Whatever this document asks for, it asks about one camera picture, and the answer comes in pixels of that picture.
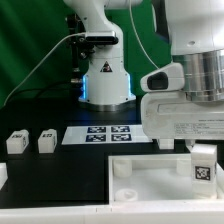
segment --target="black table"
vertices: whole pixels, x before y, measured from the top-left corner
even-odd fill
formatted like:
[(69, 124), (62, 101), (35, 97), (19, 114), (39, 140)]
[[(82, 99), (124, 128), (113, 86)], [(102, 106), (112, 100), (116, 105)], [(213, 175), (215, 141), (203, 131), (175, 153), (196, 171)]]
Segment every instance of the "black table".
[[(0, 209), (108, 204), (108, 156), (186, 153), (184, 141), (175, 150), (160, 151), (156, 142), (61, 145), (67, 126), (140, 124), (140, 100), (120, 112), (93, 112), (69, 99), (17, 100), (0, 110), (0, 162), (7, 163), (8, 180), (0, 191)], [(22, 155), (8, 155), (6, 140), (13, 131), (29, 131)], [(39, 154), (43, 130), (55, 129), (53, 154)], [(218, 144), (222, 164), (222, 142)]]

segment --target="white cable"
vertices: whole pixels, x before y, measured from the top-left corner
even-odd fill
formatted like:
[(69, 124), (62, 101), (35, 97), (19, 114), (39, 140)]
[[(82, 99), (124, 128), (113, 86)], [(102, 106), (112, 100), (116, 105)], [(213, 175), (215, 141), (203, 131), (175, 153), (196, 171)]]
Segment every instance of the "white cable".
[(33, 73), (49, 58), (49, 56), (59, 47), (59, 45), (61, 45), (61, 43), (63, 43), (65, 40), (74, 37), (74, 36), (84, 36), (85, 33), (77, 33), (77, 34), (72, 34), (69, 36), (66, 36), (65, 38), (63, 38), (61, 41), (59, 41), (53, 48), (52, 50), (49, 51), (49, 53), (39, 62), (39, 64), (37, 64), (37, 66), (27, 75), (27, 77), (16, 87), (12, 90), (12, 92), (7, 96), (5, 102), (4, 102), (4, 106), (7, 104), (9, 98), (12, 96), (12, 94), (18, 90), (26, 81), (27, 79), (30, 78), (31, 75), (33, 75)]
[(155, 66), (156, 69), (159, 69), (159, 67), (154, 63), (154, 61), (150, 58), (150, 56), (147, 54), (147, 52), (145, 51), (143, 45), (142, 45), (142, 42), (138, 36), (138, 33), (137, 33), (137, 30), (136, 30), (136, 27), (135, 27), (135, 23), (134, 23), (134, 19), (133, 19), (133, 15), (132, 15), (132, 5), (131, 5), (131, 1), (132, 0), (129, 0), (129, 13), (130, 13), (130, 18), (131, 18), (131, 24), (132, 24), (132, 28), (134, 30), (134, 33), (135, 33), (135, 36), (137, 38), (137, 41), (143, 51), (143, 53), (145, 54), (145, 56), (148, 58), (148, 60)]

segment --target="blue light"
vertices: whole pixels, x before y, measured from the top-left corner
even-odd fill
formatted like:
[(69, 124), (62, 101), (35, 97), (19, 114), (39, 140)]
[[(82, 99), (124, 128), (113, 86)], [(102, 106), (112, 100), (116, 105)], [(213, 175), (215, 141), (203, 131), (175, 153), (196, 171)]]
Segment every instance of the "blue light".
[(132, 93), (131, 93), (131, 77), (130, 77), (130, 74), (128, 74), (128, 95), (129, 95), (129, 97), (132, 96)]
[(85, 100), (86, 99), (86, 76), (85, 75), (83, 76), (82, 81), (83, 81), (83, 87), (82, 87), (83, 94), (82, 94), (81, 98), (83, 98)]

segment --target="green wall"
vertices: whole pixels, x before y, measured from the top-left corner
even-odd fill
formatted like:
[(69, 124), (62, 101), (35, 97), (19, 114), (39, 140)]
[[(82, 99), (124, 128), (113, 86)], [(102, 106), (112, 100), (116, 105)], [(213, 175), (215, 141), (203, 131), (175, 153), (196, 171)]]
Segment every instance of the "green wall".
[[(64, 18), (70, 13), (63, 0), (0, 1), (0, 105), (48, 51), (68, 35)], [(153, 32), (150, 0), (134, 8), (133, 15), (146, 51), (159, 66), (169, 63), (169, 45)], [(107, 16), (124, 31), (125, 68), (132, 75), (133, 92), (142, 95), (140, 79), (154, 67), (136, 41), (128, 10), (108, 11)], [(70, 77), (70, 50), (63, 44), (21, 89), (42, 88)], [(21, 96), (33, 97), (34, 92)]]

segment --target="cube with black marking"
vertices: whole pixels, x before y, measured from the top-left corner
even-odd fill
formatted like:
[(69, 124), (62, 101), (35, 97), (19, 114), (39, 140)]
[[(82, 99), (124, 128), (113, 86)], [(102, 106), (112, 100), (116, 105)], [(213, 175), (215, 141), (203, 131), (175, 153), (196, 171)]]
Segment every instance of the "cube with black marking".
[(195, 198), (217, 198), (217, 146), (195, 144), (191, 151), (192, 190)]
[(8, 154), (22, 154), (29, 144), (29, 132), (27, 130), (14, 131), (7, 139)]
[(57, 131), (43, 131), (38, 139), (39, 153), (53, 153), (57, 145)]

